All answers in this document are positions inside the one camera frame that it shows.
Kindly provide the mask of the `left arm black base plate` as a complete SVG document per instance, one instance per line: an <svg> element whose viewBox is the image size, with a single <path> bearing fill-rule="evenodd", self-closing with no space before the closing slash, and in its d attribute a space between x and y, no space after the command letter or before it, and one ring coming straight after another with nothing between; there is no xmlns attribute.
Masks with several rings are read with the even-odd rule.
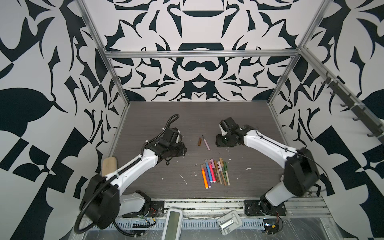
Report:
<svg viewBox="0 0 384 240"><path fill-rule="evenodd" d="M164 201L151 201L146 203L142 210L137 213L128 213L122 215L123 218L136 218L139 216L144 216L148 218L154 218L162 215L164 213L165 202Z"/></svg>

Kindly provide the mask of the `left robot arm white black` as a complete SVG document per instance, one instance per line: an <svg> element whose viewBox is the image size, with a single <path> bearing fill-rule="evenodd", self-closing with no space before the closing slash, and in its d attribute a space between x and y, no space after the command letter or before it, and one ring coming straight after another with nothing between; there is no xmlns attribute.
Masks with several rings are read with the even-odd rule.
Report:
<svg viewBox="0 0 384 240"><path fill-rule="evenodd" d="M186 154L187 148L177 128L166 128L154 141L145 143L142 152L118 170L91 178L79 206L74 232L82 234L93 226L105 229L118 216L146 213L151 199L141 191L123 197L124 191L141 175L163 160Z"/></svg>

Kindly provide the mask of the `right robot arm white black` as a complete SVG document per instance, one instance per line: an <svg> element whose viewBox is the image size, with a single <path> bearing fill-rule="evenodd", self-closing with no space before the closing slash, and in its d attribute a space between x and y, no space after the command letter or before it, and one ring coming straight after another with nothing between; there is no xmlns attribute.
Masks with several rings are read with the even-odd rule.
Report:
<svg viewBox="0 0 384 240"><path fill-rule="evenodd" d="M217 147L243 145L262 153L284 169L280 183L261 197L261 203L266 207L278 207L293 197L302 197L320 179L312 153L306 148L297 150L286 146L252 126L239 126L231 117L220 122L220 130Z"/></svg>

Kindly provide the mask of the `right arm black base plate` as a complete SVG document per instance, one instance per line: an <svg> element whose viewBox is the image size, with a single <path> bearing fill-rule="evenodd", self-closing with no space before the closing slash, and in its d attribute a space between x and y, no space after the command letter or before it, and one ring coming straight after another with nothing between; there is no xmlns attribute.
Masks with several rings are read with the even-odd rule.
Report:
<svg viewBox="0 0 384 240"><path fill-rule="evenodd" d="M245 214L248 217L253 216L285 216L286 207L284 203L273 206L267 200L245 200Z"/></svg>

